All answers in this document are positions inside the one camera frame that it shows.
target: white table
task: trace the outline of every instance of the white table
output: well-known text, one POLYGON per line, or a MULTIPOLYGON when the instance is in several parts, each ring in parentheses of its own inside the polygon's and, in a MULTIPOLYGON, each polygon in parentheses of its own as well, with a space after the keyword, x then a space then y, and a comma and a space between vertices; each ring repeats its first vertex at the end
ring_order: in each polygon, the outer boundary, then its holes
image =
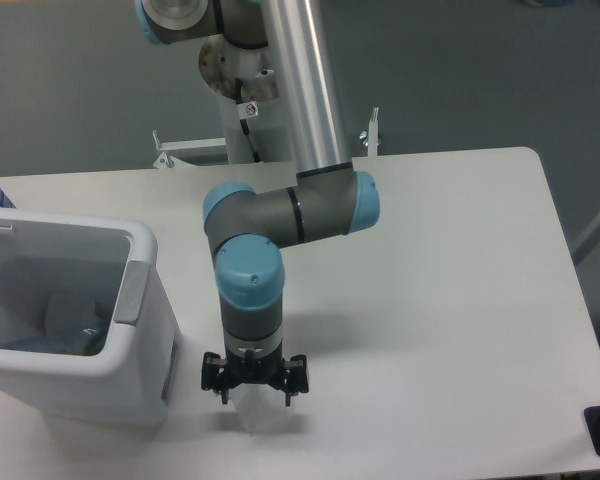
POLYGON ((0 393, 0 478, 485 478, 600 469, 582 411, 600 353, 540 161, 527 149, 359 160, 376 178, 372 230, 284 250, 285 355, 311 392, 245 433, 202 392, 223 351, 202 228, 215 184, 287 186, 293 166, 4 178, 20 207, 133 218, 185 336, 158 429, 43 418, 0 393))

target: aluminum tube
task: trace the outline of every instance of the aluminum tube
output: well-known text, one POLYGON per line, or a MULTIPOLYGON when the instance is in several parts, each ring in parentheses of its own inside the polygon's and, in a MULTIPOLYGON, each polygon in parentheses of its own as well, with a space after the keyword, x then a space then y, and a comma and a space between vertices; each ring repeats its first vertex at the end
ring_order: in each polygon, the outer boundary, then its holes
POLYGON ((263 0, 299 172, 350 162, 317 0, 263 0))

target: gray floor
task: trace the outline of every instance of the gray floor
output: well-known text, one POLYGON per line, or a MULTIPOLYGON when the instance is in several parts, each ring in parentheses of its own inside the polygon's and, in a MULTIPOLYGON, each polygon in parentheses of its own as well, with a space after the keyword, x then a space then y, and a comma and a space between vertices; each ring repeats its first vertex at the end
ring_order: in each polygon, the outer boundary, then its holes
MULTIPOLYGON (((600 6, 323 2, 349 143, 381 153, 524 145, 571 241, 600 208, 600 6)), ((0 4, 0 175, 148 168, 163 141, 220 136, 201 42, 154 47, 129 0, 0 4)), ((581 269, 600 314, 600 253, 581 269)))

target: blue joint cap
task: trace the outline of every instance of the blue joint cap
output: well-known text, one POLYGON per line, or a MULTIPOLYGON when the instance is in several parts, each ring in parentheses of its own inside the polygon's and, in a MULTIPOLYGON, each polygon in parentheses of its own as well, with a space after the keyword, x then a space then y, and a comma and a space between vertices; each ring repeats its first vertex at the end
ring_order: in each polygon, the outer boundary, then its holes
POLYGON ((220 296, 239 310, 265 310, 282 295, 282 255, 266 237, 232 238, 218 252, 215 270, 220 296))
POLYGON ((147 14, 144 11, 144 7, 142 6, 142 0, 135 0, 136 7, 136 15, 138 16, 138 21, 140 22, 140 26, 142 27, 142 31, 144 32, 147 40, 153 45, 164 45, 156 34, 151 30, 151 25, 149 25, 149 20, 147 20, 147 14))
POLYGON ((217 204, 219 204, 229 195, 239 192, 256 193, 253 191, 253 188, 246 183, 227 182, 213 187, 209 193, 207 193, 207 196, 204 197, 204 202, 202 204, 202 216, 204 224, 207 224, 207 218, 209 218, 211 210, 213 210, 217 204))
POLYGON ((356 177, 358 198, 347 235, 373 227, 380 218, 380 196, 376 189, 376 182, 367 172, 356 172, 356 177))

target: white bin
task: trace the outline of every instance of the white bin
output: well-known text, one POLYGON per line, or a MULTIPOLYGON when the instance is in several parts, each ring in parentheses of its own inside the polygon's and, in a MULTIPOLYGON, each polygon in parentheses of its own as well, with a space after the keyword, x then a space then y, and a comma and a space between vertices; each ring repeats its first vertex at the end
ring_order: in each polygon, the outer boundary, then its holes
POLYGON ((155 265, 157 241, 139 222, 0 209, 0 390, 43 413, 156 424, 167 413, 181 342, 155 265), (52 294, 95 300, 111 320, 93 356, 5 348, 45 335, 52 294))

